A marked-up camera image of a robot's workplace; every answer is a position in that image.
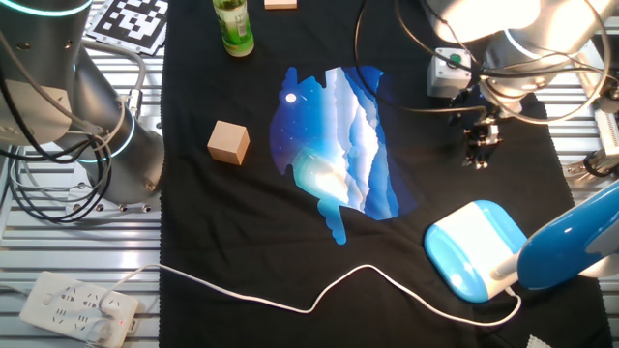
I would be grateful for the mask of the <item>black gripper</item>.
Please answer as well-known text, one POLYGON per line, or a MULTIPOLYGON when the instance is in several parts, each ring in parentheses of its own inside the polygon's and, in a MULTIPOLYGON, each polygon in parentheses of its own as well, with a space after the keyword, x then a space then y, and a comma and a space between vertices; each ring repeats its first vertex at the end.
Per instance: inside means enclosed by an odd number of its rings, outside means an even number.
POLYGON ((464 89, 452 100, 452 107, 457 108, 453 123, 464 132, 466 164, 488 168, 490 156, 502 142, 499 129, 493 128, 497 106, 479 89, 464 89))

